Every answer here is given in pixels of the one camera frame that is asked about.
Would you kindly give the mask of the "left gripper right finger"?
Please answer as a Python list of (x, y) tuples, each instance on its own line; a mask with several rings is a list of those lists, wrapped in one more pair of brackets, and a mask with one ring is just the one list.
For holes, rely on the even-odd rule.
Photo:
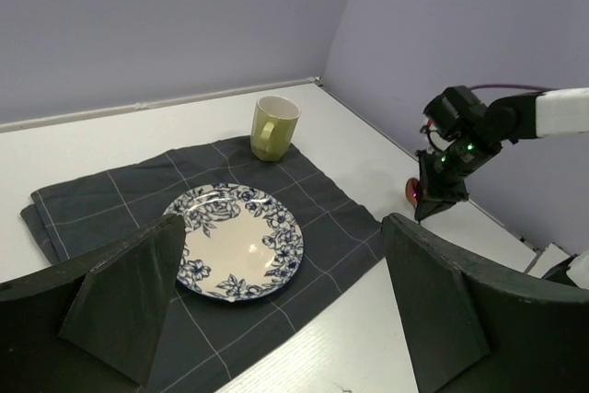
[(402, 214), (382, 221), (420, 392), (585, 392), (588, 293), (512, 270)]

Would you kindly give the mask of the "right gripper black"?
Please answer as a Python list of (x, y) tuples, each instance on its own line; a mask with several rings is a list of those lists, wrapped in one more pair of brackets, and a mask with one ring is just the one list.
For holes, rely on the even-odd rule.
[(501, 108), (498, 99), (487, 105), (465, 86), (446, 88), (425, 107), (425, 116), (449, 146), (438, 153), (416, 152), (415, 221), (468, 200), (468, 193), (441, 195), (437, 181), (461, 181), (502, 151)]

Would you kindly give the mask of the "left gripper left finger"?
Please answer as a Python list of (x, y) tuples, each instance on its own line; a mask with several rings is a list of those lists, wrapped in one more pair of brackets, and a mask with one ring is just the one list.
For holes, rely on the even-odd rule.
[(185, 241), (169, 214), (1, 285), (4, 392), (135, 392), (146, 385)]

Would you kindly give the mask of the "iridescent spoon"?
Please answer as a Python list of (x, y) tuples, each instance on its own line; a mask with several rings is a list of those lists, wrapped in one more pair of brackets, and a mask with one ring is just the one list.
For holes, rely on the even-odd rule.
[(405, 185), (405, 197), (413, 207), (416, 207), (418, 204), (419, 185), (420, 182), (416, 178), (408, 179)]

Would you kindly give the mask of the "dark checked cloth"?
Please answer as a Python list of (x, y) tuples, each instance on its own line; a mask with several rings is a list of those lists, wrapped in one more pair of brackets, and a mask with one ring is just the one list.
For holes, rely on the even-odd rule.
[(266, 221), (268, 283), (185, 253), (146, 385), (214, 392), (275, 350), (382, 258), (380, 224), (297, 148), (258, 160), (246, 136), (173, 149), (143, 162), (32, 192), (23, 221), (51, 264), (120, 239), (183, 197), (223, 188), (243, 202), (196, 210), (211, 239), (243, 215)]

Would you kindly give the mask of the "blue floral plate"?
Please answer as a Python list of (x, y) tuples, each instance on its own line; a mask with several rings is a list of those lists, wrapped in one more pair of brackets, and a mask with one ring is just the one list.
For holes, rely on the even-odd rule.
[(265, 191), (214, 183), (182, 193), (165, 210), (184, 220), (177, 280), (198, 295), (241, 302), (285, 286), (304, 257), (294, 215)]

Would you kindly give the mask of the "pale yellow mug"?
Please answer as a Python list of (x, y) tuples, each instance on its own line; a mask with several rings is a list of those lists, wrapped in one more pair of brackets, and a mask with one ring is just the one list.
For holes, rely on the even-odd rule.
[(261, 161), (279, 161), (291, 144), (299, 117), (300, 109), (287, 98), (260, 98), (254, 110), (250, 134), (252, 153)]

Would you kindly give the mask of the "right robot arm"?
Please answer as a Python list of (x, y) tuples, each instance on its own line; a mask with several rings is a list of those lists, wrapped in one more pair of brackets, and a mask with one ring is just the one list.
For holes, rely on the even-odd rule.
[(471, 88), (449, 87), (423, 111), (422, 132), (448, 142), (419, 150), (420, 176), (406, 185), (421, 222), (469, 198), (466, 179), (502, 151), (502, 143), (588, 132), (588, 89), (540, 89), (484, 104)]

